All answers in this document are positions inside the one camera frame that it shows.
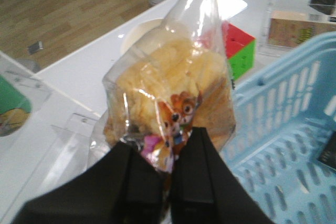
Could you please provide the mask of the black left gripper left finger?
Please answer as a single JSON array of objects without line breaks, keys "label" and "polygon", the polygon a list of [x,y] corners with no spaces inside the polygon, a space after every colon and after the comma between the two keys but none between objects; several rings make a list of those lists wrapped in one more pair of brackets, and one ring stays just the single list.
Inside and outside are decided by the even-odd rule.
[{"label": "black left gripper left finger", "polygon": [[163,179],[118,143],[86,172],[24,203],[12,223],[160,223]]}]

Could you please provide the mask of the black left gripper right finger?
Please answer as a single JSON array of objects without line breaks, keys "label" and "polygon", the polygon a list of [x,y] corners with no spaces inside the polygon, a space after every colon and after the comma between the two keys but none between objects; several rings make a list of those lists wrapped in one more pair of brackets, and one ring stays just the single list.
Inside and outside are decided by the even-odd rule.
[{"label": "black left gripper right finger", "polygon": [[192,130],[175,164],[173,223],[271,223],[212,144],[204,127]]}]

